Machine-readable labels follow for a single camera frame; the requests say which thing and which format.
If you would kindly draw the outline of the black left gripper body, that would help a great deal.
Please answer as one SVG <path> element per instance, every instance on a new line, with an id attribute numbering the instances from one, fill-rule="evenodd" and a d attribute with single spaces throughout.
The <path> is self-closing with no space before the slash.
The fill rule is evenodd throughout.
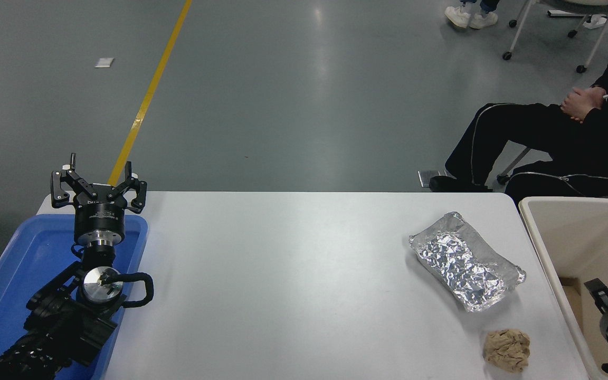
<path id="1" fill-rule="evenodd" d="M 74 241 L 80 245 L 118 245 L 125 238 L 127 202 L 115 187 L 93 185 L 75 190 Z"/>

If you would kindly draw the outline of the person's left hand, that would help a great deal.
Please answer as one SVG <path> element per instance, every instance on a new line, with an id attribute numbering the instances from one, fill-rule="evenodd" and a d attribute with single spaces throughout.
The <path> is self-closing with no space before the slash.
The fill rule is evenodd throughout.
<path id="1" fill-rule="evenodd" d="M 583 123 L 589 112 L 597 108 L 589 97 L 567 97 L 561 104 L 560 109 L 572 120 Z"/>

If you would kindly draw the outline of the person's right hand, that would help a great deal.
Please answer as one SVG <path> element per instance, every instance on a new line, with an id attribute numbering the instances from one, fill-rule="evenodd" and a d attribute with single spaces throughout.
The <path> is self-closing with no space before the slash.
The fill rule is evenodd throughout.
<path id="1" fill-rule="evenodd" d="M 606 94 L 607 91 L 599 86 L 584 89 L 574 87 L 564 100 L 564 105 L 572 108 L 600 109 L 605 103 Z"/>

